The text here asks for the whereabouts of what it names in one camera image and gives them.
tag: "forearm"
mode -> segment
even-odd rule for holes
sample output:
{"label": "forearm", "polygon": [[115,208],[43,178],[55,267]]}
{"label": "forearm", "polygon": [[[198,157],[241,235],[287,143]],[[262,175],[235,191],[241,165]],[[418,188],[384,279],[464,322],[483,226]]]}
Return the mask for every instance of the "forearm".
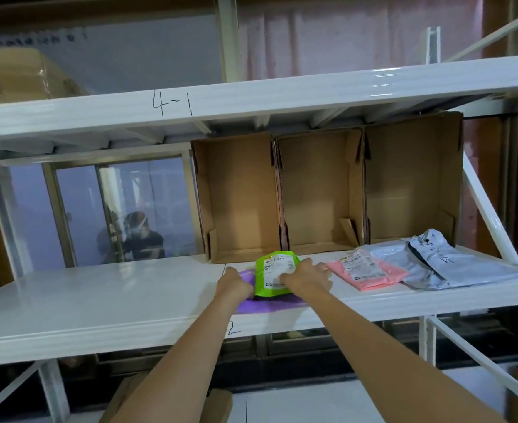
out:
{"label": "forearm", "polygon": [[112,423],[196,423],[234,304],[215,298],[166,353]]}
{"label": "forearm", "polygon": [[325,291],[305,297],[387,423],[497,423],[502,416]]}

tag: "man in black shirt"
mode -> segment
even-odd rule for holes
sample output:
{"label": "man in black shirt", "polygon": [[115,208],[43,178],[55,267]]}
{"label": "man in black shirt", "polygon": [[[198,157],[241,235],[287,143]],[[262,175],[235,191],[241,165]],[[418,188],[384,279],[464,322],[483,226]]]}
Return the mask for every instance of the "man in black shirt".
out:
{"label": "man in black shirt", "polygon": [[124,218],[126,240],[122,246],[124,253],[131,252],[134,261],[164,258],[163,236],[150,230],[147,216],[136,211]]}

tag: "purple mailer bag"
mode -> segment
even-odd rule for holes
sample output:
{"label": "purple mailer bag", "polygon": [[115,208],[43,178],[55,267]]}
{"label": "purple mailer bag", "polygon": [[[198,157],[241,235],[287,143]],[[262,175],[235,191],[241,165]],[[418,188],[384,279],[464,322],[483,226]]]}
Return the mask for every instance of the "purple mailer bag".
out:
{"label": "purple mailer bag", "polygon": [[[255,270],[244,270],[239,272],[241,278],[248,284],[255,287]],[[294,294],[284,294],[282,296],[263,298],[249,298],[239,305],[235,313],[270,313],[277,310],[289,308],[306,307],[307,304]]]}

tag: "hand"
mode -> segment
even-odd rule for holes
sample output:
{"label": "hand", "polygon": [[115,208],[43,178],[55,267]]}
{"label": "hand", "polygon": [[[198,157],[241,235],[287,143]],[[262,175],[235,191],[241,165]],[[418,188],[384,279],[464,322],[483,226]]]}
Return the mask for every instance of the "hand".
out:
{"label": "hand", "polygon": [[312,264],[311,258],[301,261],[293,273],[280,275],[280,281],[295,295],[306,300],[310,293],[328,292],[333,286],[331,271],[324,263]]}
{"label": "hand", "polygon": [[218,280],[214,299],[225,299],[237,307],[243,300],[253,295],[253,287],[245,282],[233,267],[226,267],[226,272]]}

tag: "shelf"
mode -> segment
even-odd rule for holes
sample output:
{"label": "shelf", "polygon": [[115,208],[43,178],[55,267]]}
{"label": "shelf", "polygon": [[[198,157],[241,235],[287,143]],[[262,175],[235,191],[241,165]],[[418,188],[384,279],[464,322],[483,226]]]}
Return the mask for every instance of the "shelf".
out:
{"label": "shelf", "polygon": [[0,158],[360,125],[518,90],[518,56],[0,104]]}
{"label": "shelf", "polygon": [[[311,257],[317,263],[343,255]],[[204,256],[181,256],[31,273],[0,288],[0,364],[170,345],[210,302],[224,269]],[[372,321],[518,305],[518,278],[443,291],[398,284],[365,292],[332,280],[332,293]],[[310,308],[232,321],[226,338],[323,326]]]}

